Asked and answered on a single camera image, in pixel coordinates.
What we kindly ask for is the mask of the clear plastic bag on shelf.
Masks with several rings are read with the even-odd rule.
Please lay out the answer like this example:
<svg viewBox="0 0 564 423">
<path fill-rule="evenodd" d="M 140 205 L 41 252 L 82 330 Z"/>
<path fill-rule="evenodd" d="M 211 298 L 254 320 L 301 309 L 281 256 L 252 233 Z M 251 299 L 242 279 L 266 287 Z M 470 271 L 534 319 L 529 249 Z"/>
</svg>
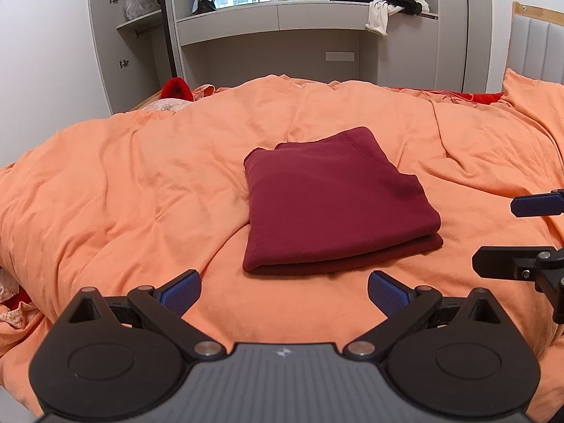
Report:
<svg viewBox="0 0 564 423">
<path fill-rule="evenodd" d="M 161 4 L 160 0 L 125 0 L 123 9 L 126 19 L 133 20 L 158 11 L 161 9 Z"/>
</svg>

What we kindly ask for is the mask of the black bag on sill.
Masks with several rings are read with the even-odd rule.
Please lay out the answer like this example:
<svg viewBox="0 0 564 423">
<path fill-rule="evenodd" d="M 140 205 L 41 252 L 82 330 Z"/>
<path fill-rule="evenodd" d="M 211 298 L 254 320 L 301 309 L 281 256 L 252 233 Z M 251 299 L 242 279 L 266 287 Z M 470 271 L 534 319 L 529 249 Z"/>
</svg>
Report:
<svg viewBox="0 0 564 423">
<path fill-rule="evenodd" d="M 216 11 L 215 4 L 212 0 L 196 0 L 195 4 L 196 4 L 195 9 L 192 12 L 194 16 L 197 16 L 198 14 Z"/>
</svg>

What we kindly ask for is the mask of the red bed sheet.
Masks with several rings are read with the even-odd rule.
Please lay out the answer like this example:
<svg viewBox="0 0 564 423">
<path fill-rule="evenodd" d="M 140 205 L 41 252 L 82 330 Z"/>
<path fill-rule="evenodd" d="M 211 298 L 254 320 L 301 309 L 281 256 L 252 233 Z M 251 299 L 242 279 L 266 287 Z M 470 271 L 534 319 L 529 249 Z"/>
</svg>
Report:
<svg viewBox="0 0 564 423">
<path fill-rule="evenodd" d="M 429 98 L 436 102 L 469 103 L 471 105 L 490 105 L 498 102 L 504 93 L 471 94 L 453 91 L 394 88 L 396 92 L 410 94 L 413 97 Z"/>
</svg>

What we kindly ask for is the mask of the white wall socket plate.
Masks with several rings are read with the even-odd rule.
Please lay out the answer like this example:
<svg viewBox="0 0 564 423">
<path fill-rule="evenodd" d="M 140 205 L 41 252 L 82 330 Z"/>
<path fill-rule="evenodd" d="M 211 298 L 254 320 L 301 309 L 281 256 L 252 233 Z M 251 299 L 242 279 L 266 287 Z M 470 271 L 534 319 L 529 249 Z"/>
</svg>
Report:
<svg viewBox="0 0 564 423">
<path fill-rule="evenodd" d="M 325 59 L 327 62 L 355 62 L 356 53 L 354 51 L 326 51 Z"/>
</svg>

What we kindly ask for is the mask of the white cloth hanging off shelf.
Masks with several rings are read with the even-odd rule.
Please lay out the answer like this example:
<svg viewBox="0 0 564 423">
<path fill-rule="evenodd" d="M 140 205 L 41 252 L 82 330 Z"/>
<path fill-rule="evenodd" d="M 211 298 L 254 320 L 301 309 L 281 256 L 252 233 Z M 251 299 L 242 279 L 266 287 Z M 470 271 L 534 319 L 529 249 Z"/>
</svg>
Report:
<svg viewBox="0 0 564 423">
<path fill-rule="evenodd" d="M 368 21 L 365 28 L 375 35 L 387 37 L 389 18 L 401 12 L 403 7 L 388 3 L 385 0 L 373 0 L 368 7 Z"/>
</svg>

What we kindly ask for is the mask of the dark red garment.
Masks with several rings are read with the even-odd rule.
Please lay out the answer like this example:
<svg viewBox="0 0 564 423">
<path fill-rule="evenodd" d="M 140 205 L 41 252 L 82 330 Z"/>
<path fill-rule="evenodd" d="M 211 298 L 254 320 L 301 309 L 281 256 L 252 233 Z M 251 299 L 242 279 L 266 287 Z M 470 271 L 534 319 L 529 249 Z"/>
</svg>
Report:
<svg viewBox="0 0 564 423">
<path fill-rule="evenodd" d="M 243 268 L 302 276 L 439 249 L 441 217 L 418 178 L 390 163 L 366 127 L 256 148 L 244 167 L 250 233 Z"/>
</svg>

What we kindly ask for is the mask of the orange duvet cover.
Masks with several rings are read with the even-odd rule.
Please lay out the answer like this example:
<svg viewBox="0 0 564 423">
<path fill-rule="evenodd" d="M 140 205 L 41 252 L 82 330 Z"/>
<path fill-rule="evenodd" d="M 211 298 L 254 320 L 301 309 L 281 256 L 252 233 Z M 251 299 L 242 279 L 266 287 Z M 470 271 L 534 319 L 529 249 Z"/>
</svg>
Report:
<svg viewBox="0 0 564 423">
<path fill-rule="evenodd" d="M 417 176 L 442 219 L 441 249 L 384 266 L 403 284 L 466 295 L 481 284 L 471 267 L 479 247 L 563 244 L 561 217 L 509 210 L 514 197 L 563 184 L 563 88 L 513 71 L 489 105 L 269 75 L 177 112 L 84 121 L 1 171 L 1 266 L 31 299 L 22 326 L 1 326 L 2 386 L 39 413 L 31 358 L 80 288 L 123 295 L 189 268 L 203 293 L 186 318 L 225 345 L 343 346 L 380 323 L 367 269 L 274 279 L 242 268 L 245 156 L 359 126 Z"/>
</svg>

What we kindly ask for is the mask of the floral patterned pillow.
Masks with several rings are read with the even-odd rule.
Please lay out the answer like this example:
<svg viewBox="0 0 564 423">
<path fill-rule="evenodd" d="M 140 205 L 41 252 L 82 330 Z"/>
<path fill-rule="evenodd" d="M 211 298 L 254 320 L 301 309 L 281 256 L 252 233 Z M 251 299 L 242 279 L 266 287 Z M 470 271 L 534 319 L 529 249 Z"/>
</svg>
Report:
<svg viewBox="0 0 564 423">
<path fill-rule="evenodd" d="M 181 98 L 160 98 L 141 107 L 144 111 L 169 111 L 176 113 L 192 104 L 192 101 Z"/>
</svg>

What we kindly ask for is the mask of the grey padded headboard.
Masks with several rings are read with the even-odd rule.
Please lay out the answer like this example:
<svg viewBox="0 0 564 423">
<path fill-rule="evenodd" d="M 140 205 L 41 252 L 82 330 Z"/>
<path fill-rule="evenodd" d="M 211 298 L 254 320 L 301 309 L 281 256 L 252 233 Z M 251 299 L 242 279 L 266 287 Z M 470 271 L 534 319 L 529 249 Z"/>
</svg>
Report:
<svg viewBox="0 0 564 423">
<path fill-rule="evenodd" d="M 506 68 L 562 84 L 563 66 L 563 13 L 514 1 Z"/>
</svg>

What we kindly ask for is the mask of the grey built-in desk shelf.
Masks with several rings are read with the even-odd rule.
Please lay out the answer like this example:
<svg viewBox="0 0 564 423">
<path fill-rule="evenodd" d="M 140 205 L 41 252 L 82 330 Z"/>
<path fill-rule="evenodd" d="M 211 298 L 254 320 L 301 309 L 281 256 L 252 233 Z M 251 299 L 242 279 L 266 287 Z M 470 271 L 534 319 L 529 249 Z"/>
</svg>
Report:
<svg viewBox="0 0 564 423">
<path fill-rule="evenodd" d="M 269 74 L 329 83 L 433 89 L 439 22 L 435 14 L 389 18 L 387 37 L 368 32 L 368 5 L 259 3 L 190 16 L 176 23 L 186 81 L 232 87 Z M 354 51 L 355 62 L 327 62 L 326 51 Z"/>
</svg>

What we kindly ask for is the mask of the red plush item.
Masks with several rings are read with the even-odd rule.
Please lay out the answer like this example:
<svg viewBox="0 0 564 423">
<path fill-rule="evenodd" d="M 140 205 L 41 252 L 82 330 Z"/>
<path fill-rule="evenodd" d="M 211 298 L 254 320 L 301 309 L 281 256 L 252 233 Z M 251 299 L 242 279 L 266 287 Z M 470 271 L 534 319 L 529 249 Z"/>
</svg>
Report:
<svg viewBox="0 0 564 423">
<path fill-rule="evenodd" d="M 182 78 L 171 78 L 161 89 L 160 99 L 181 99 L 194 101 L 194 96 L 188 84 Z"/>
</svg>

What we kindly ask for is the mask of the grey wardrobe cabinet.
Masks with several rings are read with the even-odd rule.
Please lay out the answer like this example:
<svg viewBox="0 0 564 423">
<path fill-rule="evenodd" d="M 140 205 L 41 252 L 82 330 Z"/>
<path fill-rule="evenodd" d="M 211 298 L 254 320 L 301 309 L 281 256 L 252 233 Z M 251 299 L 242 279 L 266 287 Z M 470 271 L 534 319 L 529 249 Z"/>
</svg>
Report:
<svg viewBox="0 0 564 423">
<path fill-rule="evenodd" d="M 125 0 L 88 0 L 102 84 L 112 113 L 125 112 L 171 78 L 161 9 L 127 20 Z"/>
</svg>

